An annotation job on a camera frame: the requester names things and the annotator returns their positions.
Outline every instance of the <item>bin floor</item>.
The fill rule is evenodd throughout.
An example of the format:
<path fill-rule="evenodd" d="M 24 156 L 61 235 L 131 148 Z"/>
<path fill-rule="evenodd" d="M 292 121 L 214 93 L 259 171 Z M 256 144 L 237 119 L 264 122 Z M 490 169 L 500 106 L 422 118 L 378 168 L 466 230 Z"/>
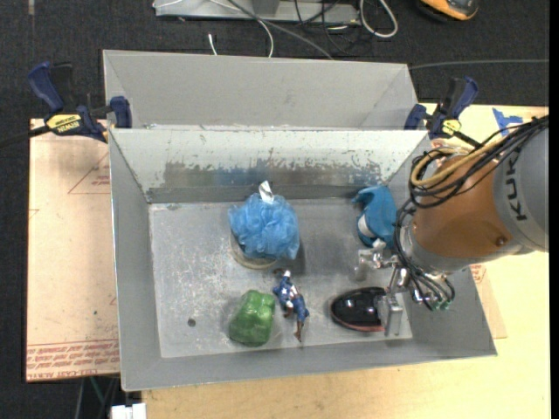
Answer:
<path fill-rule="evenodd" d="M 347 199 L 290 202 L 300 225 L 294 261 L 265 270 L 246 268 L 233 257 L 227 216 L 233 203 L 152 204 L 149 209 L 155 300 L 164 358 L 254 351 L 229 339 L 228 322 L 240 297 L 254 289 L 271 293 L 280 281 L 273 270 L 289 267 L 310 316 L 302 343 L 293 336 L 295 318 L 284 319 L 279 303 L 270 340 L 257 349 L 334 345 L 387 340 L 383 332 L 348 330 L 332 321 L 329 304 L 338 295 L 365 286 L 386 286 L 390 270 L 370 271 L 355 281 L 357 252 L 364 248 L 355 230 L 359 207 Z M 407 313 L 400 334 L 411 338 Z"/>

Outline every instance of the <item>black oval object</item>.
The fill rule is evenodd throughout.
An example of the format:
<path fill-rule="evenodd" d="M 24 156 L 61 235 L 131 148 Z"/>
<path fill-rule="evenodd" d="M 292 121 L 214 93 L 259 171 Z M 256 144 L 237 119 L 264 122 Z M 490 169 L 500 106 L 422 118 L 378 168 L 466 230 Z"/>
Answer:
<path fill-rule="evenodd" d="M 364 287 L 345 292 L 330 304 L 330 314 L 336 323 L 349 329 L 361 332 L 383 331 L 377 302 L 384 294 L 381 287 Z"/>

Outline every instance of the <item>green toy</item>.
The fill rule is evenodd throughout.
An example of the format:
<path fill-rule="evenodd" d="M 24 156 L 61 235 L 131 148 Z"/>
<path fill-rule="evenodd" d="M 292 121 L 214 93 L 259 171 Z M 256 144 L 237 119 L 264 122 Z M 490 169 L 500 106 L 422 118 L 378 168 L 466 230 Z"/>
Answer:
<path fill-rule="evenodd" d="M 246 292 L 229 323 L 229 337 L 246 346 L 262 346 L 272 333 L 275 298 L 255 290 Z"/>

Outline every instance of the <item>blue plush toy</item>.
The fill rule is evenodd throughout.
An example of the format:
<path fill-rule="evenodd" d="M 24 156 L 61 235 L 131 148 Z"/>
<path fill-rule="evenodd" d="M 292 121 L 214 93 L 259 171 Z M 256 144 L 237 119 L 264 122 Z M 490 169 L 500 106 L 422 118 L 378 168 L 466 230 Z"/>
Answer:
<path fill-rule="evenodd" d="M 362 242 L 372 247 L 380 238 L 392 248 L 397 208 L 390 190 L 386 186 L 371 186 L 359 191 L 352 202 L 363 205 L 357 218 L 357 234 Z"/>

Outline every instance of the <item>wire bundle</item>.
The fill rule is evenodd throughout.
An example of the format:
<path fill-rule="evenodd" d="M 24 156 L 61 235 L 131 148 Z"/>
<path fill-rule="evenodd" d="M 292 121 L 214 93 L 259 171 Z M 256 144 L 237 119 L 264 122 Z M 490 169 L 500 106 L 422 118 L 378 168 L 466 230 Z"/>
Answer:
<path fill-rule="evenodd" d="M 501 134 L 505 129 L 498 130 L 480 143 L 479 147 L 471 151 L 442 147 L 433 149 L 414 159 L 410 180 L 408 182 L 410 198 L 404 203 L 402 208 L 397 211 L 394 229 L 394 247 L 401 264 L 410 270 L 411 282 L 418 291 L 419 299 L 429 310 L 448 308 L 454 300 L 456 293 L 454 287 L 446 278 L 446 275 L 440 276 L 439 282 L 437 278 L 426 273 L 408 259 L 404 253 L 401 238 L 405 218 L 407 216 L 413 216 L 418 208 L 428 209 L 438 206 L 450 198 L 464 194 L 466 191 L 472 189 L 500 166 L 515 150 L 521 148 L 527 141 L 548 127 L 548 116 L 539 119 L 534 118 L 528 123 L 508 127 L 511 131 L 509 135 L 497 141 L 492 141 L 495 136 Z M 462 158 L 457 159 L 451 166 L 437 172 L 435 175 L 424 178 L 425 172 L 431 163 L 440 158 L 456 156 L 457 154 L 463 155 Z M 458 168 L 467 166 L 468 163 L 471 163 L 470 168 L 463 175 L 456 177 L 454 175 L 455 171 Z M 465 182 L 470 177 L 491 163 L 493 166 L 480 175 L 472 186 L 463 189 Z M 421 201 L 421 198 L 426 196 L 432 197 L 430 199 L 431 202 L 426 203 Z M 427 291 L 430 291 L 432 296 L 427 296 Z"/>
<path fill-rule="evenodd" d="M 509 135 L 497 141 L 492 141 L 495 136 L 506 130 L 500 129 L 480 143 L 477 148 L 469 152 L 465 149 L 449 147 L 436 148 L 426 152 L 423 156 L 414 159 L 412 163 L 410 180 L 408 182 L 411 201 L 419 208 L 431 208 L 446 202 L 451 197 L 464 194 L 486 178 L 497 166 L 500 166 L 515 149 L 521 148 L 527 141 L 543 129 L 548 128 L 548 126 L 549 117 L 545 116 L 539 119 L 532 119 L 532 121 L 518 126 L 508 127 L 511 131 Z M 431 163 L 440 158 L 456 156 L 457 153 L 458 155 L 463 155 L 463 157 L 454 160 L 450 166 L 440 170 L 435 175 L 424 178 L 426 170 Z M 453 178 L 455 171 L 463 168 L 468 163 L 472 163 L 470 168 L 462 176 Z M 493 164 L 493 166 L 480 175 L 472 186 L 463 189 L 464 184 L 469 178 L 490 164 Z M 421 202 L 420 198 L 426 196 L 431 196 L 435 200 L 427 203 Z"/>

